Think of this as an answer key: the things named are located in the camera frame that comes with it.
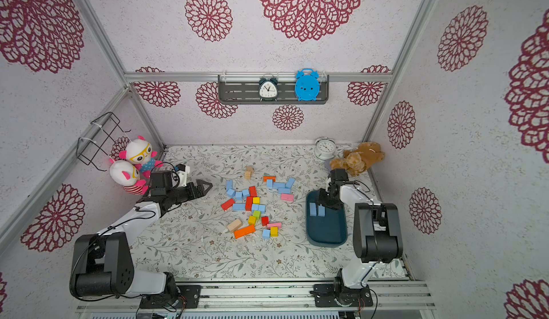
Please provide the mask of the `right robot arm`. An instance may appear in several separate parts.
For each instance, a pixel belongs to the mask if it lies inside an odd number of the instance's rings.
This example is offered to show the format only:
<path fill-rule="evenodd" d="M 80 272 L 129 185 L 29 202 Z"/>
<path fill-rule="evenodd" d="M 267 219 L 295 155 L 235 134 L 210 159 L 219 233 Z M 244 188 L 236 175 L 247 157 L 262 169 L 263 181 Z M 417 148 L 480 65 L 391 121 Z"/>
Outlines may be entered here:
<path fill-rule="evenodd" d="M 375 267 L 402 257 L 403 239 L 397 206 L 375 203 L 366 193 L 364 184 L 350 180 L 346 170 L 330 171 L 326 188 L 319 190 L 317 204 L 329 213 L 354 208 L 355 258 L 335 278 L 337 296 L 362 290 Z"/>

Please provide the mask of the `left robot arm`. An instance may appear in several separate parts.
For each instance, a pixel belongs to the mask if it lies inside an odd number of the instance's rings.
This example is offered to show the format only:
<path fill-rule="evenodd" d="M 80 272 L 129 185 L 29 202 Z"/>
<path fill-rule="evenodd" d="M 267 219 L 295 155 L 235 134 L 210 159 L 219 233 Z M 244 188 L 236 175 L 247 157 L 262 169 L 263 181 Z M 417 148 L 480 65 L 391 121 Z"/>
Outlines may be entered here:
<path fill-rule="evenodd" d="M 212 187 L 204 180 L 180 185 L 168 170 L 152 173 L 145 193 L 128 213 L 98 233 L 76 240 L 71 295 L 87 302 L 110 296 L 141 296 L 155 303 L 177 301 L 181 293 L 173 274 L 135 270 L 130 247 L 152 223 L 183 203 L 206 196 Z"/>

